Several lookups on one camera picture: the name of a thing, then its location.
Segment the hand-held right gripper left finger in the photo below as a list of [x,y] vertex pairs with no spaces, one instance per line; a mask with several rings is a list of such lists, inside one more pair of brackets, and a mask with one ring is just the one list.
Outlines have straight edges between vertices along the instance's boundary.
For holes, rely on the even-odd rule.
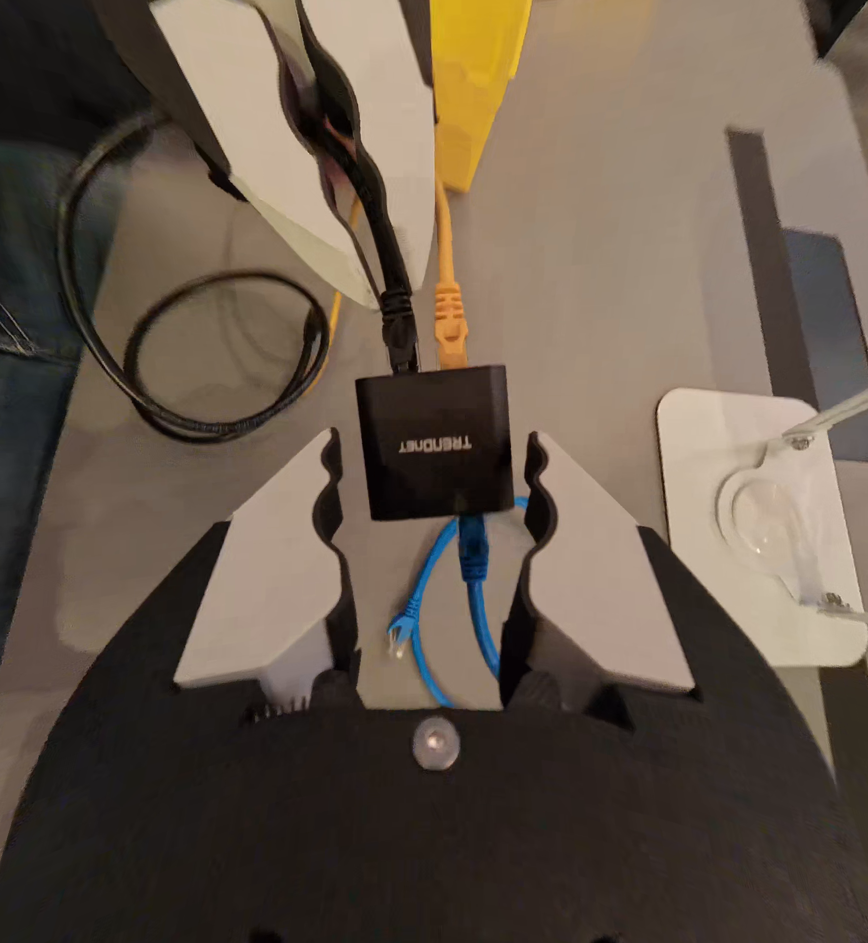
[[334,544],[342,477],[330,427],[233,513],[174,675],[179,687],[251,680],[311,690],[327,670],[357,683],[355,599]]

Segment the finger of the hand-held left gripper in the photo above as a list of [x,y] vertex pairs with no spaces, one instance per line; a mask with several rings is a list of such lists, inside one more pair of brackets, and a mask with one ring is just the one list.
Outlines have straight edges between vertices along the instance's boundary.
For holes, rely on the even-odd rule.
[[339,79],[361,152],[383,186],[412,289],[425,279],[434,226],[435,105],[426,2],[305,1],[313,56]]
[[333,289],[378,309],[319,159],[285,109],[281,79],[314,78],[292,3],[163,1],[150,12],[228,161],[229,182]]

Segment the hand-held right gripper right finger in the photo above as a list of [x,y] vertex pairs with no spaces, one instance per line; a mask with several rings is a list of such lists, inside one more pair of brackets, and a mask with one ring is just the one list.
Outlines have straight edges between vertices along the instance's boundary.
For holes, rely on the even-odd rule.
[[562,709],[620,685],[693,694],[637,520],[545,432],[529,435],[524,477],[534,545],[502,630],[503,707],[529,687]]

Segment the black network switch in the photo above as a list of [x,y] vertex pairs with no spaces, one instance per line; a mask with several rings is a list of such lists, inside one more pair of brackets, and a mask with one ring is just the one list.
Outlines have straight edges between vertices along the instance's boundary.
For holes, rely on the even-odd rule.
[[513,507],[504,365],[359,378],[355,392],[372,521]]

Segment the small yellow bin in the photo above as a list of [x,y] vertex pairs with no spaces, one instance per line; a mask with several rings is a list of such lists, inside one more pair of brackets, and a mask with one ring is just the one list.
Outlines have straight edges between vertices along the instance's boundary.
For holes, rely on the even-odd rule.
[[430,2],[435,162],[447,190],[467,193],[515,77],[530,1]]

